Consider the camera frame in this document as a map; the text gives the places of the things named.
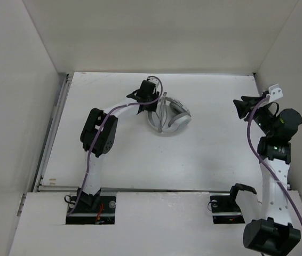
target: black mounting bracket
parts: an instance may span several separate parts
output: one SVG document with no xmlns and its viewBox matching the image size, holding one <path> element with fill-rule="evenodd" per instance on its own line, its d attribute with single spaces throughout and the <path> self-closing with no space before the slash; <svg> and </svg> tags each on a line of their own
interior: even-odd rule
<svg viewBox="0 0 302 256">
<path fill-rule="evenodd" d="M 82 147 L 85 151 L 90 149 L 94 137 L 98 132 L 97 127 L 102 124 L 102 121 L 106 116 L 107 114 L 105 114 L 103 110 L 97 108 L 93 108 L 90 111 L 80 136 L 80 140 L 83 143 Z M 97 142 L 92 149 L 92 153 L 95 154 L 96 157 L 108 153 L 112 148 L 115 139 L 115 132 L 117 130 L 117 123 L 117 117 L 108 117 L 107 122 L 100 132 Z"/>
</svg>

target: cable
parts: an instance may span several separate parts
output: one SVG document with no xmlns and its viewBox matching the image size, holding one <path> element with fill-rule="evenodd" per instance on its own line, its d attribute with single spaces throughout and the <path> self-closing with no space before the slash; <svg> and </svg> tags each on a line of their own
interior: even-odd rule
<svg viewBox="0 0 302 256">
<path fill-rule="evenodd" d="M 101 204 L 99 205 L 99 207 L 100 207 L 100 211 L 99 211 L 98 214 L 97 214 L 96 222 L 97 222 L 98 220 L 100 220 L 100 215 L 101 215 L 102 211 L 104 210 L 104 204 L 101 203 Z"/>
<path fill-rule="evenodd" d="M 69 195 L 65 195 L 64 200 L 67 204 L 75 204 L 72 201 L 70 201 L 70 196 Z"/>
<path fill-rule="evenodd" d="M 95 135 L 95 137 L 94 137 L 94 139 L 93 139 L 93 141 L 92 141 L 91 147 L 90 147 L 89 150 L 88 150 L 86 174 L 85 174 L 85 177 L 84 177 L 84 179 L 83 179 L 83 181 L 82 181 L 82 185 L 81 185 L 80 191 L 79 191 L 79 193 L 78 193 L 78 195 L 77 195 L 77 197 L 76 197 L 76 201 L 75 201 L 74 207 L 73 207 L 73 209 L 67 214 L 67 217 L 68 217 L 69 215 L 71 215 L 71 214 L 74 212 L 75 208 L 77 207 L 78 201 L 80 200 L 80 196 L 81 196 L 81 193 L 82 193 L 82 191 L 83 191 L 83 188 L 84 188 L 84 186 L 85 186 L 85 184 L 86 184 L 86 180 L 87 180 L 87 177 L 88 177 L 88 174 L 89 174 L 89 170 L 90 170 L 90 157 L 91 157 L 92 150 L 93 150 L 94 145 L 95 145 L 95 143 L 96 143 L 97 140 L 98 140 L 99 134 L 100 134 L 100 132 L 102 131 L 102 129 L 104 128 L 105 123 L 107 122 L 107 119 L 109 118 L 109 116 L 110 116 L 114 111 L 116 111 L 116 110 L 118 110 L 118 109 L 121 109 L 121 108 L 128 107 L 128 106 L 135 106 L 135 105 L 150 105 L 150 104 L 153 104 L 153 103 L 155 103 L 155 102 L 158 102 L 158 100 L 159 100 L 160 97 L 162 96 L 162 94 L 163 94 L 163 84 L 162 84 L 162 81 L 161 81 L 158 77 L 156 77 L 156 76 L 148 76 L 148 78 L 154 78 L 154 79 L 157 79 L 157 80 L 159 81 L 159 83 L 160 83 L 160 85 L 161 85 L 161 92 L 160 92 L 160 95 L 158 96 L 157 99 L 155 99 L 155 100 L 153 100 L 153 101 L 150 101 L 150 102 L 135 102 L 135 103 L 129 103 L 129 104 L 126 104 L 126 105 L 120 105 L 120 106 L 117 106 L 117 107 L 111 109 L 111 111 L 108 112 L 108 114 L 105 116 L 104 120 L 102 121 L 101 125 L 99 126 L 98 132 L 96 133 L 96 135 Z"/>
<path fill-rule="evenodd" d="M 276 109 L 276 111 L 275 111 L 275 113 L 274 113 L 274 117 L 276 117 L 276 115 L 279 113 L 279 104 L 278 104 L 278 102 L 275 102 L 275 101 L 271 102 L 270 104 L 271 104 L 271 105 L 272 105 L 272 104 L 276 104 L 276 105 L 277 105 L 277 109 Z"/>
<path fill-rule="evenodd" d="M 251 124 L 252 124 L 252 120 L 254 117 L 255 112 L 257 111 L 257 109 L 260 107 L 261 104 L 263 104 L 265 101 L 268 101 L 269 96 L 267 96 L 266 98 L 260 100 L 260 102 L 258 104 L 256 104 L 256 106 L 253 108 L 250 117 L 249 117 L 249 121 L 247 124 L 247 141 L 248 144 L 253 152 L 253 154 L 259 159 L 259 161 L 263 164 L 263 166 L 268 169 L 268 171 L 271 173 L 271 175 L 273 176 L 273 178 L 277 181 L 279 187 L 281 188 L 281 190 L 284 192 L 286 198 L 289 200 L 289 202 L 291 203 L 298 219 L 299 222 L 301 224 L 302 227 L 302 217 L 294 203 L 294 201 L 292 200 L 290 194 L 288 193 L 287 189 L 285 188 L 285 186 L 282 184 L 282 182 L 280 182 L 279 178 L 277 177 L 277 175 L 274 173 L 274 171 L 268 166 L 268 164 L 265 163 L 265 161 L 258 155 L 258 153 L 256 152 L 256 150 L 254 149 L 253 145 L 252 145 L 252 141 L 251 141 Z"/>
<path fill-rule="evenodd" d="M 213 210 L 209 209 L 209 205 L 211 205 L 211 201 L 208 203 L 207 208 L 208 208 L 208 211 L 212 212 Z"/>
</svg>

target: red wire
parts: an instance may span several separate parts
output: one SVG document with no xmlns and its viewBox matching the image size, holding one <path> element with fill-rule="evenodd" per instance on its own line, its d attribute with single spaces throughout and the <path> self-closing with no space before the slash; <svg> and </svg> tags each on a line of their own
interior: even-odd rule
<svg viewBox="0 0 302 256">
<path fill-rule="evenodd" d="M 104 210 L 104 204 L 101 203 L 101 204 L 99 205 L 99 207 L 100 207 L 100 211 L 98 212 L 96 221 L 100 220 L 100 215 L 101 215 L 102 211 Z"/>
</svg>

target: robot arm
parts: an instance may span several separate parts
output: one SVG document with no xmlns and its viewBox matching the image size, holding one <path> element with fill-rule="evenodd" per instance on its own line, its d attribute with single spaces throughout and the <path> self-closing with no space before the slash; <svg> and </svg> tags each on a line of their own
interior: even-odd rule
<svg viewBox="0 0 302 256">
<path fill-rule="evenodd" d="M 240 207 L 247 224 L 243 234 L 244 246 L 268 255 L 285 256 L 300 241 L 300 230 L 292 226 L 288 212 L 288 199 L 279 186 L 279 182 L 283 184 L 283 188 L 287 189 L 287 176 L 291 162 L 289 141 L 298 131 L 302 118 L 293 109 L 285 109 L 278 115 L 273 115 L 269 111 L 269 103 L 282 97 L 282 91 L 278 85 L 271 86 L 262 97 L 241 97 L 242 101 L 234 100 L 239 118 L 252 122 L 250 111 L 266 97 L 269 100 L 255 110 L 252 119 L 265 133 L 265 136 L 260 139 L 257 152 L 278 180 L 274 179 L 267 167 L 261 163 L 262 204 L 258 203 L 254 188 L 241 184 L 236 184 L 231 188 L 231 199 L 234 199 Z"/>
<path fill-rule="evenodd" d="M 105 125 L 103 126 L 99 136 L 91 151 L 95 155 L 90 158 L 88 174 L 85 177 L 83 190 L 79 188 L 77 193 L 79 198 L 78 203 L 81 207 L 95 209 L 98 204 L 101 191 L 101 169 L 102 169 L 102 154 L 108 153 L 114 143 L 115 133 L 117 129 L 118 120 L 122 120 L 132 115 L 137 115 L 142 111 L 156 111 L 159 92 L 157 92 L 158 80 L 150 78 L 144 80 L 138 90 L 135 90 L 120 103 L 109 107 L 104 110 L 93 108 L 84 125 L 83 131 L 80 136 L 80 140 L 85 150 L 85 160 L 87 162 L 88 152 L 96 136 L 99 126 L 102 124 L 104 118 L 111 112 L 112 109 L 118 106 L 125 106 L 124 108 L 117 109 L 111 115 L 108 116 Z M 152 102 L 154 103 L 141 105 L 140 103 Z"/>
</svg>

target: white table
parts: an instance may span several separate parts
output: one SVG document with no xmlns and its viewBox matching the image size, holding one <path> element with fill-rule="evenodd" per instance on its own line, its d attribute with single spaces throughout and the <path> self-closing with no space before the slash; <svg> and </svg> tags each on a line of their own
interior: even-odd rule
<svg viewBox="0 0 302 256">
<path fill-rule="evenodd" d="M 105 109 L 154 74 L 75 73 L 42 182 L 43 189 L 78 187 L 86 163 L 80 134 L 90 110 Z M 187 129 L 160 136 L 146 113 L 118 121 L 115 143 L 105 156 L 102 186 L 125 189 L 230 190 L 236 182 L 261 190 L 257 159 L 233 99 L 257 96 L 252 76 L 156 74 L 164 90 L 192 113 Z M 253 124 L 255 146 L 262 131 Z"/>
<path fill-rule="evenodd" d="M 10 256 L 260 256 L 243 247 L 244 224 L 213 224 L 209 193 L 118 193 L 115 224 L 103 226 L 65 225 L 65 194 L 27 195 Z M 302 256 L 302 238 L 289 255 Z"/>
</svg>

